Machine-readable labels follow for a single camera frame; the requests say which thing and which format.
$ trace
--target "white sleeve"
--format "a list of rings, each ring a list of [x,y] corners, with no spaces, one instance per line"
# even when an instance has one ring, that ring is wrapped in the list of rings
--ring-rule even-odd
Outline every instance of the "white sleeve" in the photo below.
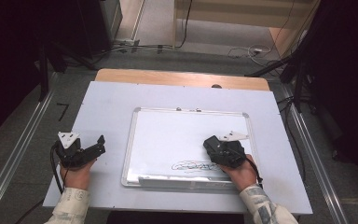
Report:
[[[83,189],[66,188],[46,224],[82,224],[90,204],[90,194]]]
[[[285,207],[273,203],[257,184],[244,189],[240,197],[252,214],[255,223],[297,223]]]

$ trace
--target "aluminum rail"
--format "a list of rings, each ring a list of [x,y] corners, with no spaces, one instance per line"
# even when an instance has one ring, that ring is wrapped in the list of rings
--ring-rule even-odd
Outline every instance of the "aluminum rail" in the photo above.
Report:
[[[24,131],[22,132],[19,141],[16,146],[14,146],[13,151],[11,152],[7,162],[0,173],[0,201],[4,196],[7,187],[15,174],[17,167],[19,166],[22,156],[24,155],[34,133],[36,131],[37,126],[39,125],[40,120],[43,118],[43,115],[48,108],[48,104],[55,92],[55,83],[58,81],[58,74],[53,73],[50,79],[51,89],[48,92],[48,95],[42,102],[39,102],[34,110],[33,115],[29,119]]]
[[[285,97],[290,97],[293,95],[290,90],[290,87],[288,87],[287,85],[283,85],[283,91]],[[345,215],[345,211],[342,208],[339,198],[336,194],[334,186],[330,181],[329,175],[324,168],[324,164],[321,158],[319,157],[318,150],[313,144],[313,140],[310,136],[310,132],[307,128],[303,115],[298,114],[294,106],[291,107],[291,110],[291,114],[300,133],[301,140],[304,144],[307,155],[310,158],[310,163],[312,165],[313,171],[315,172],[316,178],[318,179],[319,185],[321,187],[322,193],[324,194],[327,206],[330,209],[330,214],[334,220],[334,223],[349,223]]]

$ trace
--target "gray floor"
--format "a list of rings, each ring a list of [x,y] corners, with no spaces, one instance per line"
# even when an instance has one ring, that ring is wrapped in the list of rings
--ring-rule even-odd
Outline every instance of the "gray floor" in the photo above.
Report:
[[[141,44],[171,43],[163,43],[165,40],[170,40],[166,37],[145,36],[147,32],[144,32],[143,29],[145,31],[148,30],[145,27],[146,26],[141,24],[140,31],[137,35],[141,39]],[[127,52],[112,52],[104,55],[97,65],[106,68],[188,71],[242,76],[259,70],[261,66],[247,57],[229,58],[227,54],[230,48],[250,47],[253,44],[259,43],[273,46],[273,42],[270,36],[265,34],[265,30],[257,30],[254,35],[240,34],[240,36],[232,36],[231,38],[223,38],[221,35],[215,35],[213,39],[208,40],[208,45],[198,43],[201,41],[198,38],[201,37],[199,35],[192,35],[194,33],[191,33],[191,30],[194,31],[195,29],[189,29],[188,43],[186,42],[183,49],[177,51],[164,50],[160,54],[157,54],[155,50],[151,49],[138,49],[134,53],[131,53],[130,50]],[[165,40],[161,39],[162,42],[158,42],[159,38],[165,38]],[[230,44],[225,44],[226,42],[217,41],[219,39],[231,39],[231,42]],[[241,42],[234,43],[234,40],[240,40]],[[276,57],[277,54],[275,51],[275,53],[271,52],[268,57],[258,60],[262,63],[267,63],[267,60],[273,60],[276,59]],[[48,105],[47,111],[40,120],[30,145],[27,147],[24,157],[0,202],[0,223],[14,223],[23,213],[45,197],[52,178],[48,159],[49,150],[56,140],[57,132],[71,130],[87,87],[90,81],[95,78],[95,75],[96,72],[89,71],[84,67],[70,67],[65,74],[59,74],[58,81],[55,85],[55,92]],[[276,73],[273,72],[272,75],[267,74],[263,77],[269,80],[269,86],[278,101],[285,98],[285,96],[282,91],[282,84],[274,77]],[[20,138],[28,119],[32,116],[36,108],[38,94],[39,88],[36,88],[24,99],[0,129],[0,171]],[[63,107],[57,105],[57,103],[70,105],[61,121],[59,121],[59,118],[62,115]],[[337,195],[343,202],[342,206],[348,220],[350,223],[358,223],[358,167],[351,163],[343,163],[331,159],[333,147],[320,121],[317,117],[310,114],[307,105],[303,105],[303,109],[303,115],[312,138],[337,191]],[[302,216],[300,223],[333,223],[321,187],[313,172],[310,160],[304,152],[304,147],[301,144],[296,125],[293,123],[291,117],[289,117],[289,125],[294,132],[295,138],[299,143],[300,151],[305,159],[304,165],[307,176],[305,181],[307,186],[306,190],[314,212],[313,215]],[[293,139],[290,139],[299,170],[301,170],[302,164],[298,157],[296,146]],[[48,220],[51,212],[51,208],[38,207],[23,223],[43,223]],[[108,214],[109,211],[90,209],[86,223],[104,223]],[[245,219],[248,221],[247,223],[251,223],[249,222],[249,216],[246,216]]]

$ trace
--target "white table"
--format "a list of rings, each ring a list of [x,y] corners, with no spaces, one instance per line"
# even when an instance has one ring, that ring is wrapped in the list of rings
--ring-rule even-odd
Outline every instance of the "white table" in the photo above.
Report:
[[[271,91],[91,82],[74,132],[83,147],[103,134],[104,153],[91,169],[90,207],[110,210],[243,213],[236,191],[128,188],[121,185],[123,163],[135,107],[202,108],[246,111],[252,119],[259,169],[270,199],[295,215],[311,214],[310,202]],[[60,198],[52,180],[44,206]]]

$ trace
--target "wire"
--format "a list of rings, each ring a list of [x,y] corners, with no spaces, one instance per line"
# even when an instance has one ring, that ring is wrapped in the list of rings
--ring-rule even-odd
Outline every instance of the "wire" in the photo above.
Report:
[[[180,46],[178,46],[178,47],[175,47],[176,49],[181,48],[186,42],[186,39],[187,39],[187,23],[188,23],[188,17],[190,16],[191,5],[193,5],[193,0],[190,0],[190,5],[188,6],[186,23],[185,23],[185,37],[183,38],[182,44]]]
[[[61,186],[60,179],[59,179],[58,174],[57,174],[56,164],[54,162],[54,150],[55,150],[56,147],[58,147],[57,142],[51,147],[51,150],[50,150],[50,164],[51,164],[51,169],[52,169],[53,174],[54,174],[54,178],[55,178],[56,183],[57,183],[57,187],[60,190],[60,193],[63,194],[63,188]]]
[[[231,152],[234,152],[236,153],[237,155],[239,155],[241,158],[245,159],[246,161],[249,162],[249,164],[252,166],[252,168],[255,170],[255,174],[257,176],[257,182],[258,182],[258,185],[260,186],[260,188],[263,188],[263,178],[261,178],[260,176],[260,173],[258,173],[258,169],[257,169],[257,166],[255,165],[254,162],[252,162],[251,160],[249,160],[246,155],[242,155],[240,154],[239,152],[237,152],[236,150],[232,149],[232,148],[229,148],[229,147],[226,147],[226,149],[230,150]]]
[[[293,141],[295,142],[295,145],[296,145],[296,149],[297,149],[297,152],[298,152],[298,156],[300,158],[300,161],[301,161],[301,167],[302,167],[302,181],[305,183],[306,182],[306,179],[307,179],[307,176],[306,176],[306,171],[305,171],[305,162],[304,162],[304,157],[302,155],[302,152],[298,146],[298,143],[297,143],[297,140],[295,139],[295,136],[293,135],[292,133],[292,130],[290,129],[290,125],[289,125],[289,112],[290,112],[290,109],[292,107],[292,104],[293,104],[293,99],[291,99],[287,105],[284,107],[284,118],[285,118],[285,121],[284,121],[284,129],[286,131],[289,131],[290,133],[290,136],[292,137]]]
[[[272,47],[271,47],[272,49],[276,48],[276,42],[277,42],[277,40],[278,40],[278,37],[279,37],[279,35],[280,35],[282,29],[284,28],[284,26],[286,26],[287,22],[288,22],[289,19],[290,19],[290,16],[291,16],[291,14],[292,14],[293,7],[295,6],[295,1],[296,1],[296,0],[293,0],[293,2],[292,2],[292,7],[290,7],[289,15],[287,16],[286,22],[283,24],[283,26],[281,27],[281,29],[279,30],[277,36],[276,36],[275,39],[274,39],[274,44],[273,44]]]
[[[24,213],[24,215],[22,215],[19,220],[17,220],[15,222],[15,224],[20,224],[23,222],[23,220],[30,215],[38,206],[40,206],[40,204],[42,204],[45,201],[45,199],[42,199],[42,201],[40,201],[39,203],[35,204],[32,208],[30,208],[27,212]]]

